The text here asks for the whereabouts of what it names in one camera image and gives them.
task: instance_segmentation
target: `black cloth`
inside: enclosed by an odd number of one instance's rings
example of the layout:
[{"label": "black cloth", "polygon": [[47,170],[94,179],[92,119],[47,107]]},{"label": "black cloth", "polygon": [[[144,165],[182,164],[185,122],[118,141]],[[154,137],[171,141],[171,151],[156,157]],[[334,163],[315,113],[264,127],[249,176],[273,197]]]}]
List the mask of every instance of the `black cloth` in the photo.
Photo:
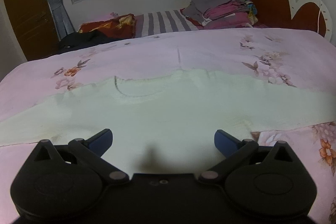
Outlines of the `black cloth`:
[{"label": "black cloth", "polygon": [[94,30],[92,32],[68,34],[59,42],[58,54],[89,48],[100,44],[106,44],[122,40],[120,38],[110,38],[104,33]]}]

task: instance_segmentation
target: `scalloped headboard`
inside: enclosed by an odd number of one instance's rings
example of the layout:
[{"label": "scalloped headboard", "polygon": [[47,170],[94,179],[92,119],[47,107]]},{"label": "scalloped headboard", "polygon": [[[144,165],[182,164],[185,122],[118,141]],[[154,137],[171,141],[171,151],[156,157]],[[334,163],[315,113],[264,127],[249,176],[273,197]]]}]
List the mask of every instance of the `scalloped headboard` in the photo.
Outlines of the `scalloped headboard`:
[{"label": "scalloped headboard", "polygon": [[[260,23],[273,28],[302,29],[317,32],[320,0],[252,0]],[[330,41],[332,21],[321,2],[319,34]]]}]

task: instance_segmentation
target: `curtain tieback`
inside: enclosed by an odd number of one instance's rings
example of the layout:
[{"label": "curtain tieback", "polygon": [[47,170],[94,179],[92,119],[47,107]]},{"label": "curtain tieback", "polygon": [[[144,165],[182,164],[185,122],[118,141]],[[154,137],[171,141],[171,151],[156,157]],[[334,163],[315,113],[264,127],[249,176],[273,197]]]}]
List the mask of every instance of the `curtain tieback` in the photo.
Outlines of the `curtain tieback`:
[{"label": "curtain tieback", "polygon": [[62,6],[62,3],[52,4],[52,5],[50,5],[50,10],[54,11],[61,6]]}]

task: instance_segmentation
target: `striped bed sheet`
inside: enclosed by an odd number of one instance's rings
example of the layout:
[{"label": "striped bed sheet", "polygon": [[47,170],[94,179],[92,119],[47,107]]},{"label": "striped bed sheet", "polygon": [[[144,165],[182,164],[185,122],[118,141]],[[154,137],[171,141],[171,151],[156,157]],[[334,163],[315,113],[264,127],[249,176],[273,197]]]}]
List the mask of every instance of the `striped bed sheet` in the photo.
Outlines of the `striped bed sheet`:
[{"label": "striped bed sheet", "polygon": [[198,28],[187,20],[179,10],[143,14],[135,16],[135,19],[136,38],[166,32],[198,30]]}]

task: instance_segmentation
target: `gray stripe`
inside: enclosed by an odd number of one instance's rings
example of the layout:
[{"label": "gray stripe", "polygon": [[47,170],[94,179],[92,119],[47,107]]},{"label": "gray stripe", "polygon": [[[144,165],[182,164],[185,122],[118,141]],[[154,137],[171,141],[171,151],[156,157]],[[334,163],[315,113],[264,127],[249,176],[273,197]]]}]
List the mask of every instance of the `gray stripe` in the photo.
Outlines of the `gray stripe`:
[{"label": "gray stripe", "polygon": [[135,38],[141,37],[142,28],[143,28],[143,15],[135,16],[136,25],[135,25]]},{"label": "gray stripe", "polygon": [[159,18],[159,24],[160,24],[160,33],[166,32],[165,22],[163,21],[163,17],[161,15],[161,12],[157,12],[157,17]]},{"label": "gray stripe", "polygon": [[178,32],[179,29],[177,28],[176,26],[176,23],[175,23],[175,20],[173,19],[173,17],[171,16],[170,12],[169,11],[166,11],[166,15],[169,19],[169,22],[170,22],[170,25],[171,25],[171,28],[173,30],[173,32]]},{"label": "gray stripe", "polygon": [[181,16],[181,14],[177,10],[174,10],[174,12],[177,15],[177,17],[179,18],[179,20],[181,21],[185,30],[186,31],[191,31],[191,28],[188,26],[187,22],[184,20],[184,18]]},{"label": "gray stripe", "polygon": [[148,13],[148,35],[154,35],[154,18],[152,13]]}]

